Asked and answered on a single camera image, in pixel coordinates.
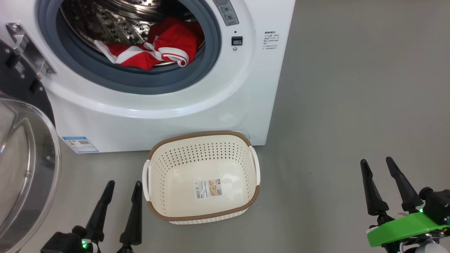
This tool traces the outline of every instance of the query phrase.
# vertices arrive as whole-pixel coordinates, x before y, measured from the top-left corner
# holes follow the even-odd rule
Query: gray floor
[[[420,190],[449,188],[450,2],[297,1],[267,145],[261,193],[244,215],[175,226],[143,212],[136,252],[383,252],[370,248],[359,161],[390,214],[392,156]],[[75,155],[65,144],[58,192],[24,253],[85,225],[108,180],[116,190],[103,252],[116,252],[147,152]],[[450,239],[444,245],[450,249]]]

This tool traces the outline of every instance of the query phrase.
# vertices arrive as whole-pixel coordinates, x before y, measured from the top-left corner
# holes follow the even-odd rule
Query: basket label
[[[197,181],[194,183],[195,198],[206,199],[222,195],[220,179]]]

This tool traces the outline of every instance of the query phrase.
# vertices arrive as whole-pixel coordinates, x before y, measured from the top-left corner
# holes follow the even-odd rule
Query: laundry
[[[183,22],[169,17],[161,24],[152,25],[147,41],[139,46],[105,44],[98,40],[94,44],[112,63],[149,70],[164,61],[177,62],[178,66],[185,67],[194,60],[203,41],[198,22]]]

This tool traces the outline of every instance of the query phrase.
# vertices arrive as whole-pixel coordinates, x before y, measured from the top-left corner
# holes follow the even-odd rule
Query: control panel
[[[213,2],[222,14],[226,26],[239,24],[238,16],[236,16],[236,12],[234,11],[230,0],[213,0]]]

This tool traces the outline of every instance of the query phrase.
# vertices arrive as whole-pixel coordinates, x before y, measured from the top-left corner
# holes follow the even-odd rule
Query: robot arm
[[[378,216],[378,224],[371,226],[367,233],[370,246],[381,246],[388,253],[448,253],[439,240],[450,235],[450,190],[434,192],[425,187],[417,194],[391,157],[386,158],[386,163],[400,191],[402,208],[409,215],[395,220],[386,213],[389,207],[378,193],[367,161],[361,160],[367,211]],[[413,244],[418,247],[403,250],[404,246]]]
[[[40,250],[41,253],[101,253],[99,242],[104,239],[103,226],[105,224],[108,204],[113,198],[114,181],[109,181],[103,194],[95,206],[86,228],[75,226],[72,233],[56,232]],[[132,207],[125,231],[120,236],[122,248],[117,253],[133,253],[131,245],[142,242],[142,183],[137,181],[133,196]]]

